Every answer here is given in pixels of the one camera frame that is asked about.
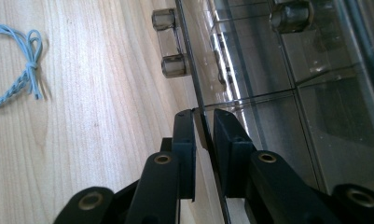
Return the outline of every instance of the braided string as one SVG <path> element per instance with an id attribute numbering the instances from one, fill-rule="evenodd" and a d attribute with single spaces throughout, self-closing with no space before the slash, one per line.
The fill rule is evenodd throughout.
<path id="1" fill-rule="evenodd" d="M 26 68 L 23 70 L 21 75 L 15 80 L 12 86 L 2 96 L 0 96 L 0 106 L 14 94 L 21 91 L 21 89 L 23 89 L 28 83 L 30 83 L 28 92 L 33 93 L 35 99 L 42 99 L 35 78 L 35 69 L 38 66 L 37 61 L 42 51 L 41 34 L 36 30 L 32 30 L 27 35 L 24 35 L 23 33 L 2 24 L 0 24 L 0 34 L 9 35 L 14 38 L 27 60 Z"/>

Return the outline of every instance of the light wood grain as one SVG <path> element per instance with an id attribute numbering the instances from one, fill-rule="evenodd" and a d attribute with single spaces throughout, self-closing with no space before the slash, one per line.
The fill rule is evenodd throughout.
<path id="1" fill-rule="evenodd" d="M 190 77 L 165 79 L 150 15 L 164 0 L 0 0 L 0 23 L 41 32 L 46 99 L 22 92 L 0 108 L 0 223 L 51 223 L 82 189 L 118 191 L 171 136 L 173 116 L 196 106 Z M 0 94 L 26 61 L 0 35 Z M 220 223 L 207 152 L 197 201 L 183 223 Z"/>

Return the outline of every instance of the knotted string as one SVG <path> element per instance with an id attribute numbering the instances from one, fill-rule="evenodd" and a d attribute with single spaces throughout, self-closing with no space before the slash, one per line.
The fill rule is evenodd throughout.
<path id="1" fill-rule="evenodd" d="M 27 60 L 26 68 L 23 70 L 21 75 L 15 80 L 12 86 L 2 96 L 0 96 L 0 106 L 14 94 L 21 91 L 21 89 L 23 89 L 28 83 L 30 83 L 28 92 L 33 93 L 35 99 L 42 99 L 35 78 L 35 69 L 38 66 L 37 61 L 42 51 L 41 34 L 36 30 L 32 30 L 27 35 L 24 35 L 17 30 L 1 24 L 0 34 L 9 35 L 14 38 Z"/>

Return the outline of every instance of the wooden surface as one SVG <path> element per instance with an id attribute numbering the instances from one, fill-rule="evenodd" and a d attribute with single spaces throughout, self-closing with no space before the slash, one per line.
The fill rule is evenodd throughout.
<path id="1" fill-rule="evenodd" d="M 0 23 L 41 32 L 37 73 L 45 100 L 25 91 L 0 108 L 0 223 L 51 223 L 82 189 L 118 191 L 171 136 L 173 116 L 196 106 L 190 77 L 165 79 L 151 25 L 164 0 L 0 0 Z M 0 35 L 0 95 L 24 69 Z M 197 201 L 183 223 L 221 223 L 207 153 Z"/>

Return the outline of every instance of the blue braided cord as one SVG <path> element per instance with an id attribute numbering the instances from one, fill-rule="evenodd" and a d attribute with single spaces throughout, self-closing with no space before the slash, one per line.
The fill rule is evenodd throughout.
<path id="1" fill-rule="evenodd" d="M 0 34 L 9 35 L 14 38 L 27 60 L 26 68 L 23 70 L 21 75 L 15 80 L 9 90 L 0 96 L 0 105 L 5 103 L 12 97 L 12 95 L 18 93 L 29 82 L 30 88 L 28 92 L 33 93 L 35 99 L 42 99 L 41 92 L 38 89 L 38 84 L 35 79 L 35 69 L 38 66 L 37 61 L 42 51 L 41 34 L 36 30 L 32 30 L 27 35 L 24 35 L 23 33 L 2 24 L 0 24 Z"/>

